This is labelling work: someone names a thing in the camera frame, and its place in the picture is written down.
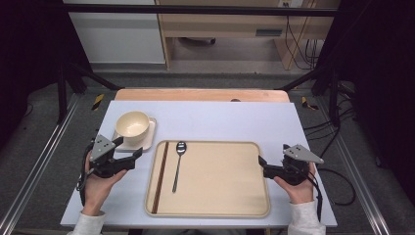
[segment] white cabinet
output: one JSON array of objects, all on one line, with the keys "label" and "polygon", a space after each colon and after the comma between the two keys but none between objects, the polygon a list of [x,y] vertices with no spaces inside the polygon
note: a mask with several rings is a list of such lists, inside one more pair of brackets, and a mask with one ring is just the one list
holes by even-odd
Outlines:
[{"label": "white cabinet", "polygon": [[[64,0],[76,4],[154,5],[154,0]],[[165,64],[156,14],[69,13],[94,65]]]}]

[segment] wire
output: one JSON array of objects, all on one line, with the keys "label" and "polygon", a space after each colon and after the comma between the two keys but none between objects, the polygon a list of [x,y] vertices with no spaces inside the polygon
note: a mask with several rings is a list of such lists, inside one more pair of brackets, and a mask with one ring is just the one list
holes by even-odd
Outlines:
[{"label": "wire", "polygon": [[323,159],[324,154],[327,152],[327,150],[329,149],[330,145],[332,145],[333,141],[335,141],[336,137],[338,136],[339,132],[340,132],[340,123],[339,123],[339,127],[336,130],[335,135],[333,136],[333,138],[329,141],[329,143],[327,144],[326,148],[324,148],[323,152],[320,154],[320,158]]},{"label": "wire", "polygon": [[328,134],[326,134],[326,135],[320,136],[320,137],[315,137],[315,138],[312,138],[312,139],[308,139],[308,141],[313,141],[313,140],[324,139],[324,138],[326,138],[327,136],[332,135],[333,133],[335,133],[335,131],[332,131],[332,132],[330,132],[330,133],[328,133]]},{"label": "wire", "polygon": [[[302,24],[302,28],[301,28],[301,31],[300,31],[300,35],[302,35],[302,33],[303,33],[304,29],[305,29],[305,24],[306,24],[307,20],[308,20],[308,17],[306,17],[306,18],[305,18],[305,21],[304,21],[304,23]],[[302,68],[302,67],[300,67],[300,66],[299,66],[299,64],[297,63],[296,58],[295,58],[295,56],[294,56],[293,52],[290,50],[290,46],[288,45],[288,41],[287,41],[287,38],[288,38],[287,31],[288,31],[288,30],[290,31],[290,34],[292,35],[292,37],[293,37],[294,41],[296,42],[296,47],[297,47],[297,49],[299,49],[299,52],[300,52],[300,55],[301,55],[302,59],[305,61],[305,63],[306,63],[306,64],[308,64],[308,65],[310,66],[310,68],[309,68],[309,69]],[[291,30],[291,26],[290,26],[290,17],[289,17],[289,16],[287,16],[287,24],[286,24],[286,30],[285,30],[285,43],[286,43],[286,46],[287,46],[288,51],[289,51],[289,52],[290,52],[290,54],[291,54],[291,58],[293,59],[293,61],[294,61],[294,63],[296,64],[296,66],[297,66],[299,69],[301,69],[301,70],[312,70],[313,65],[312,65],[312,64],[310,64],[310,63],[308,62],[308,60],[307,60],[307,59],[304,57],[304,55],[302,54],[302,51],[301,51],[300,46],[299,46],[299,42],[296,40],[296,37],[294,36],[293,31]]]},{"label": "wire", "polygon": [[85,185],[86,185],[86,179],[94,171],[92,169],[92,170],[89,170],[88,172],[85,172],[86,156],[92,150],[93,147],[94,147],[94,142],[91,142],[85,148],[85,152],[84,152],[84,154],[82,156],[82,166],[81,166],[81,169],[80,169],[80,176],[79,176],[79,179],[78,179],[78,183],[76,185],[76,191],[79,191],[80,200],[81,200],[81,203],[82,203],[83,206],[85,206]]},{"label": "wire", "polygon": [[[349,108],[349,109],[345,110],[343,113],[341,113],[341,114],[339,115],[339,118],[340,118],[340,117],[342,117],[342,116],[344,116],[344,115],[346,115],[346,114],[347,114],[347,113],[349,113],[350,111],[352,111],[352,108]],[[331,123],[331,121],[330,121],[330,120],[327,120],[327,121],[325,121],[325,122],[323,122],[323,123],[320,123],[320,124],[317,124],[317,125],[313,125],[313,126],[305,127],[305,128],[303,128],[303,130],[315,129],[315,128],[318,128],[318,127],[321,127],[321,126],[324,126],[324,125],[328,125],[328,124],[330,124],[330,123]]]},{"label": "wire", "polygon": [[287,164],[287,166],[295,170],[298,174],[301,174],[301,176],[304,177],[305,179],[308,179],[308,181],[310,181],[311,184],[314,186],[314,188],[317,190],[317,217],[318,217],[318,220],[321,221],[321,209],[323,206],[323,196],[321,195],[321,191],[318,185],[317,178],[311,172],[308,172],[307,174],[305,174],[302,170],[300,170],[298,167],[296,167],[293,164]]},{"label": "wire", "polygon": [[301,66],[299,66],[299,64],[297,63],[296,57],[294,56],[293,52],[290,50],[290,46],[288,45],[288,40],[287,40],[287,37],[288,37],[287,31],[288,31],[289,25],[290,25],[290,21],[289,21],[289,17],[287,16],[287,25],[286,25],[286,30],[285,30],[285,34],[286,34],[286,36],[285,36],[285,43],[286,43],[286,46],[287,46],[287,50],[290,52],[291,58],[293,59],[294,63],[296,64],[296,66],[299,69],[301,69],[301,70],[309,70],[307,68],[302,68]]},{"label": "wire", "polygon": [[342,101],[339,103],[338,107],[339,107],[342,103],[344,103],[344,102],[351,102],[351,99],[349,99],[349,98],[345,98],[344,100],[342,100]]},{"label": "wire", "polygon": [[[347,114],[348,114],[348,113],[350,113],[351,111],[352,111],[352,109],[347,109],[346,111],[344,111],[343,113],[341,113],[341,114],[339,115],[339,118],[341,118],[342,116],[347,115]],[[346,120],[347,118],[351,118],[351,117],[353,117],[353,116],[346,116],[346,117],[342,118],[341,120]],[[326,122],[324,122],[323,124],[318,125],[318,127],[323,126],[323,125],[325,125],[325,126],[324,126],[324,127],[322,127],[322,128],[320,128],[320,129],[318,129],[318,130],[314,130],[314,131],[312,131],[312,132],[310,132],[310,133],[307,133],[307,134],[305,134],[305,136],[312,135],[312,134],[314,134],[314,133],[317,133],[317,132],[320,132],[320,131],[322,131],[322,130],[326,129],[327,127],[330,127],[329,123],[330,123],[330,121],[326,121]],[[315,140],[315,139],[322,139],[322,138],[324,138],[324,137],[329,136],[330,134],[325,135],[325,136],[322,136],[322,137],[314,138],[314,139],[309,139],[308,141],[310,141],[310,140]]]},{"label": "wire", "polygon": [[284,228],[280,228],[275,235],[281,235],[284,232]]},{"label": "wire", "polygon": [[31,114],[31,112],[33,111],[33,105],[32,104],[30,104],[30,103],[27,103],[27,105],[28,105],[28,110],[26,110],[26,113],[24,114],[24,118],[26,118],[27,116],[29,116],[30,114]]},{"label": "wire", "polygon": [[346,203],[337,203],[337,202],[334,202],[334,201],[331,200],[331,202],[334,205],[345,207],[345,206],[350,206],[351,204],[354,203],[354,201],[356,200],[356,190],[354,189],[353,184],[350,182],[349,179],[347,179],[344,175],[342,175],[342,174],[340,174],[340,173],[338,173],[338,172],[336,172],[336,171],[334,171],[332,169],[329,169],[329,168],[318,168],[318,171],[319,172],[321,172],[321,171],[328,171],[328,172],[331,172],[331,173],[336,174],[337,176],[339,176],[342,179],[344,179],[347,182],[347,184],[350,186],[350,188],[351,188],[351,192],[352,192],[351,200],[349,202],[346,202]]},{"label": "wire", "polygon": [[308,56],[308,44],[310,43],[310,39],[307,39],[305,44],[305,58],[310,63],[310,66],[314,69],[315,68],[315,60],[318,59],[318,56],[315,56],[317,50],[317,40],[313,40],[313,46],[311,49],[311,56]]}]

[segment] black cable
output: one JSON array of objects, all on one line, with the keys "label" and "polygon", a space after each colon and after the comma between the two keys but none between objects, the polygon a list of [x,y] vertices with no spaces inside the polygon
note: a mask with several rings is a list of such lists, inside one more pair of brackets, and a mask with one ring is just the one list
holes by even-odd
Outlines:
[{"label": "black cable", "polygon": [[[304,31],[304,29],[305,29],[305,24],[306,24],[306,22],[307,22],[307,19],[308,19],[308,17],[306,17],[306,18],[305,18],[305,21],[304,21],[304,23],[302,24],[302,28],[301,28],[300,35],[302,34],[302,32],[303,32],[303,31]],[[296,46],[297,46],[297,48],[299,49],[299,52],[300,52],[300,55],[301,55],[302,59],[305,61],[305,63],[306,63],[306,64],[308,64],[308,65],[310,66],[310,69],[301,68],[301,67],[299,66],[299,64],[297,63],[296,58],[295,58],[294,54],[292,53],[292,51],[290,50],[290,47],[289,47],[288,42],[287,42],[287,37],[288,37],[288,36],[287,36],[287,31],[288,31],[288,29],[290,30],[290,34],[293,36],[293,39],[294,39],[294,41],[296,42]],[[294,36],[294,34],[293,34],[293,31],[291,30],[291,26],[290,26],[290,18],[289,18],[289,16],[287,16],[287,25],[286,25],[286,33],[285,33],[285,34],[286,34],[286,35],[285,35],[285,43],[286,43],[287,49],[288,49],[288,51],[290,52],[292,59],[293,59],[293,60],[294,60],[294,62],[296,63],[296,66],[297,66],[299,69],[302,69],[302,70],[311,70],[311,68],[313,68],[313,66],[312,66],[312,64],[310,64],[310,63],[308,62],[308,60],[307,60],[307,59],[304,57],[304,55],[302,54],[302,51],[301,51],[300,46],[299,46],[299,42],[296,40],[296,38],[295,38],[295,36]]]},{"label": "black cable", "polygon": [[[339,118],[341,118],[342,116],[344,116],[344,115],[348,114],[350,111],[352,111],[352,109],[347,109],[346,111],[344,111],[343,113],[341,113],[341,114],[339,115]],[[342,118],[341,120],[346,120],[347,118],[350,118],[350,117],[352,117],[352,116],[346,116],[346,117]],[[329,126],[330,126],[330,125],[329,125],[329,123],[330,123],[330,121],[326,121],[326,122],[324,122],[324,123],[320,124],[318,127],[323,126],[323,125],[326,125],[326,126],[324,126],[324,127],[320,128],[320,129],[318,129],[318,130],[314,130],[314,131],[312,131],[312,132],[310,132],[310,133],[307,133],[307,134],[305,134],[305,136],[309,136],[309,135],[312,135],[312,134],[314,134],[314,133],[317,133],[317,132],[320,132],[320,131],[322,131],[322,130],[326,129],[327,127],[329,127]],[[332,131],[332,132],[330,132],[329,134],[327,134],[327,135],[325,135],[325,136],[322,136],[322,137],[318,137],[318,138],[314,138],[314,139],[309,139],[308,141],[310,141],[310,140],[316,140],[316,139],[322,139],[322,138],[327,137],[327,136],[329,136],[330,134],[333,134],[333,133],[334,133],[334,131]]]},{"label": "black cable", "polygon": [[338,172],[336,172],[336,171],[334,171],[334,170],[332,170],[332,169],[329,169],[329,168],[318,168],[318,171],[328,171],[328,172],[331,172],[331,173],[336,174],[337,176],[339,176],[339,177],[341,177],[342,179],[344,179],[344,180],[347,182],[347,184],[350,186],[350,188],[351,188],[351,192],[352,192],[351,200],[350,200],[349,202],[346,202],[346,203],[337,203],[337,202],[334,202],[333,200],[331,200],[331,202],[332,202],[334,205],[336,205],[336,206],[346,207],[346,206],[350,206],[351,204],[353,204],[353,203],[354,203],[354,201],[356,200],[356,190],[354,189],[354,186],[353,186],[353,184],[350,182],[350,180],[349,180],[349,179],[347,179],[344,175],[342,175],[342,174],[340,174],[340,173],[338,173]]},{"label": "black cable", "polygon": [[342,100],[342,101],[339,103],[339,105],[338,105],[338,106],[340,106],[340,105],[341,105],[342,103],[344,103],[344,102],[351,102],[351,99],[346,98],[346,99]]},{"label": "black cable", "polygon": [[286,46],[287,46],[287,50],[290,52],[291,58],[293,59],[294,63],[296,64],[296,66],[299,69],[301,69],[301,70],[308,70],[309,71],[309,69],[302,68],[302,67],[299,66],[299,64],[297,63],[296,57],[294,56],[293,52],[291,52],[291,50],[290,50],[290,46],[288,45],[288,41],[287,41],[287,37],[288,37],[287,31],[288,31],[288,28],[289,28],[289,24],[290,24],[289,17],[287,17],[287,24],[286,24],[286,30],[285,30],[285,34],[286,34],[286,36],[285,36],[285,43],[286,43]]},{"label": "black cable", "polygon": [[323,152],[320,154],[320,158],[323,159],[324,154],[327,152],[327,150],[329,149],[330,145],[332,145],[333,141],[335,141],[336,137],[338,136],[339,132],[340,132],[340,123],[339,123],[339,127],[336,130],[335,135],[333,136],[333,138],[329,141],[329,143],[327,144],[326,148],[324,148]]},{"label": "black cable", "polygon": [[309,174],[312,175],[312,178],[310,178],[310,176],[308,174],[305,174],[304,172],[302,172],[298,167],[296,167],[293,164],[288,164],[288,166],[290,168],[292,168],[293,170],[295,170],[297,173],[301,174],[304,178],[308,179],[308,181],[311,182],[311,184],[315,187],[315,189],[317,190],[317,217],[318,217],[318,221],[321,221],[321,211],[323,208],[323,196],[321,194],[320,191],[320,187],[318,185],[318,181],[316,179],[316,177],[314,176],[313,173],[309,172]]},{"label": "black cable", "polygon": [[[350,112],[352,110],[352,108],[349,108],[349,109],[347,109],[347,110],[345,110],[343,113],[341,113],[341,114],[339,114],[339,118],[340,117],[342,117],[343,115],[346,115],[348,112]],[[305,128],[303,128],[302,130],[309,130],[309,129],[315,129],[315,128],[318,128],[318,127],[321,127],[321,126],[324,126],[324,125],[327,125],[327,124],[330,124],[331,123],[331,121],[330,120],[327,120],[327,121],[325,121],[325,122],[323,122],[323,123],[320,123],[320,124],[317,124],[317,125],[313,125],[313,126],[309,126],[309,127],[305,127]]]},{"label": "black cable", "polygon": [[348,97],[348,95],[345,92],[339,91],[339,95],[341,95],[345,100],[351,101],[352,99]]},{"label": "black cable", "polygon": [[315,137],[315,138],[312,138],[312,139],[307,139],[307,140],[308,140],[308,141],[313,141],[313,140],[324,139],[324,138],[326,138],[327,136],[332,135],[333,133],[336,133],[336,132],[335,132],[335,131],[332,131],[332,132],[330,132],[330,133],[328,133],[328,134],[326,134],[326,135],[319,136],[319,137]]},{"label": "black cable", "polygon": [[281,235],[284,232],[284,228],[280,228],[280,230],[278,230],[276,235]]},{"label": "black cable", "polygon": [[316,51],[317,51],[317,39],[313,40],[313,46],[311,49],[311,56],[308,56],[308,44],[310,43],[310,39],[307,39],[307,42],[305,44],[305,58],[306,60],[309,62],[310,64],[310,68],[312,70],[315,69],[315,65],[317,64],[315,60],[318,60],[318,56],[316,55]]},{"label": "black cable", "polygon": [[339,81],[339,92],[344,96],[347,95],[349,99],[351,96],[354,96],[354,90],[344,85],[341,81]]},{"label": "black cable", "polygon": [[80,176],[79,176],[79,179],[78,179],[78,183],[76,185],[76,191],[79,191],[80,201],[81,201],[83,206],[85,206],[85,184],[86,184],[86,179],[92,173],[92,171],[85,172],[86,156],[92,150],[93,147],[94,147],[94,141],[92,141],[85,149],[85,152],[82,156],[82,166],[81,166],[81,169],[80,169]]},{"label": "black cable", "polygon": [[[294,41],[296,42],[296,46],[299,49],[299,52],[300,52],[300,55],[301,55],[302,59],[308,64],[308,62],[306,61],[304,55],[302,54],[302,51],[301,51],[300,46],[299,46],[299,43],[297,42],[296,37],[294,36],[293,31],[291,30],[290,17],[289,16],[287,16],[287,27],[288,27],[288,30],[290,31],[290,34],[293,36]],[[302,25],[302,29],[301,29],[300,34],[302,34],[302,31],[304,30],[304,27],[305,27],[305,22]]]},{"label": "black cable", "polygon": [[31,114],[31,112],[33,111],[33,105],[30,104],[30,103],[27,103],[27,105],[28,105],[28,108],[30,108],[30,109],[29,109],[29,111],[26,110],[26,113],[23,116],[24,118],[26,118],[27,116],[29,116]]}]

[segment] white table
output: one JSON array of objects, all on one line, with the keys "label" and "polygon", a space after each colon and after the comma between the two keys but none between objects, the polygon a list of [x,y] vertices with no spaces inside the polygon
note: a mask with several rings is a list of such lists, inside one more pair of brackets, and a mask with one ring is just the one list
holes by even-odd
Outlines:
[{"label": "white table", "polygon": [[[272,228],[291,221],[289,198],[273,180],[267,179],[271,210],[262,218],[185,218],[153,217],[146,213],[146,190],[151,174],[155,146],[162,140],[253,141],[269,164],[281,165],[283,144],[302,144],[308,148],[294,104],[270,102],[184,102],[112,101],[99,133],[112,138],[116,120],[129,111],[143,111],[157,120],[152,148],[136,161],[115,185],[103,205],[106,226],[122,228]],[[128,157],[115,153],[115,158]],[[337,226],[318,173],[323,195],[322,223]],[[74,190],[62,218],[64,226],[74,226],[82,205]]]}]

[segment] tray rim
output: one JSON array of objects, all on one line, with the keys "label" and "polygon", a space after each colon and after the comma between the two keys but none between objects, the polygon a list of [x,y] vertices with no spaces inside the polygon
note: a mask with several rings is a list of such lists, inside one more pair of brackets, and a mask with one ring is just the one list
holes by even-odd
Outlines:
[{"label": "tray rim", "polygon": [[148,216],[151,217],[165,217],[165,218],[175,218],[175,217],[192,217],[192,218],[262,218],[262,217],[266,217],[267,215],[269,215],[270,210],[271,210],[271,204],[270,204],[270,199],[269,199],[269,191],[268,191],[268,185],[265,181],[265,178],[262,178],[262,184],[264,187],[264,193],[265,193],[265,198],[266,198],[266,210],[264,213],[262,214],[214,214],[214,213],[206,213],[206,214],[202,214],[202,213],[152,213],[151,211],[148,210],[147,208],[147,203],[150,197],[150,188],[151,188],[151,183],[152,183],[152,179],[153,179],[153,169],[156,166],[156,154],[157,154],[157,149],[159,147],[159,145],[165,143],[165,142],[179,142],[179,141],[185,141],[185,142],[200,142],[200,143],[233,143],[233,144],[254,144],[256,146],[256,148],[258,149],[258,153],[259,155],[261,155],[261,151],[260,151],[260,147],[257,143],[255,143],[254,141],[235,141],[235,140],[178,140],[178,139],[165,139],[160,141],[155,148],[155,152],[153,154],[153,159],[152,159],[152,166],[151,166],[151,170],[150,170],[150,176],[149,176],[149,180],[147,183],[147,193],[146,193],[146,198],[145,198],[145,202],[144,202],[144,210],[147,213]]}]

